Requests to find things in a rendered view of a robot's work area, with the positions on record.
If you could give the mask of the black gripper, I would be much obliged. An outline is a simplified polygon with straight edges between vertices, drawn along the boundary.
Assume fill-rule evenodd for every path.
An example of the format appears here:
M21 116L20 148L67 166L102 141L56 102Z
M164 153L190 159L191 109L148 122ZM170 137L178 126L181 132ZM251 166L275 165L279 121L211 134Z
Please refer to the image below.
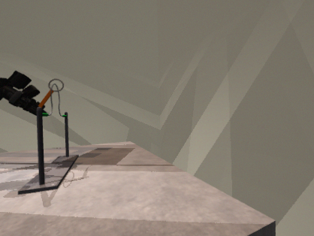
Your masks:
M21 107L23 110L29 111L29 113L34 114L35 116L37 116L37 112L36 109L37 107L39 107L38 105L40 104L40 102L36 102L35 99L27 96L26 98L24 98L23 96L27 95L21 91L15 91L12 92L9 97L8 97L8 101L10 104L17 106L17 107ZM42 113L47 113L45 110L45 105L42 107Z

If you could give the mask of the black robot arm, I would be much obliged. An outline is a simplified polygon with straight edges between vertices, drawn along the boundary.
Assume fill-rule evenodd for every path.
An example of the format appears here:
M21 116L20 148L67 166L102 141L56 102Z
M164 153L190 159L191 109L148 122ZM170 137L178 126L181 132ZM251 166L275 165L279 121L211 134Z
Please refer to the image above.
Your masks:
M12 92L18 91L17 89L23 89L23 93L27 94L23 97L26 98L27 96L33 98L37 94L40 93L33 85L27 87L27 85L32 80L25 76L24 74L15 71L8 79L0 77L0 101L5 98L8 101L8 97Z

